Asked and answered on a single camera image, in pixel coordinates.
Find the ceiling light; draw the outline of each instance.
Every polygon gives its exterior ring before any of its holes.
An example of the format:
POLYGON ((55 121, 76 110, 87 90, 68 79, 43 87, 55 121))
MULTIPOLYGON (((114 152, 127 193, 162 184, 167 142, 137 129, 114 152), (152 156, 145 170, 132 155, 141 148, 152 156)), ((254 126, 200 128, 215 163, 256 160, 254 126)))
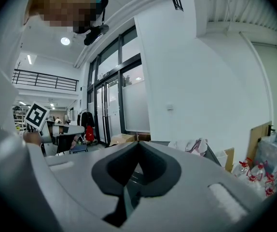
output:
POLYGON ((32 64, 32 63, 31 63, 30 55, 27 55, 27 58, 28 58, 29 64, 32 64))
POLYGON ((61 43, 64 44, 64 45, 70 44, 70 40, 69 40, 68 38, 66 38, 66 37, 63 37, 60 41, 61 41, 61 43))

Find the headset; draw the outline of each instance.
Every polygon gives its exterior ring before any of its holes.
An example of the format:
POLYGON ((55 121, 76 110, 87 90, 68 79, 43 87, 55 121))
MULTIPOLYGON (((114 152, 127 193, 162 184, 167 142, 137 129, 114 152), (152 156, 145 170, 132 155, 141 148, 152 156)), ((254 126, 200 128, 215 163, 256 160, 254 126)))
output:
POLYGON ((100 0, 99 2, 97 1, 96 3, 96 19, 102 15, 102 25, 94 27, 90 25, 89 27, 73 27, 73 32, 78 33, 78 34, 83 34, 88 31, 88 34, 86 34, 86 38, 84 40, 84 44, 86 46, 91 45, 93 42, 96 41, 97 38, 99 38, 100 35, 103 35, 107 33, 110 29, 108 25, 104 24, 104 18, 105 18, 105 8, 109 4, 109 0, 100 0))

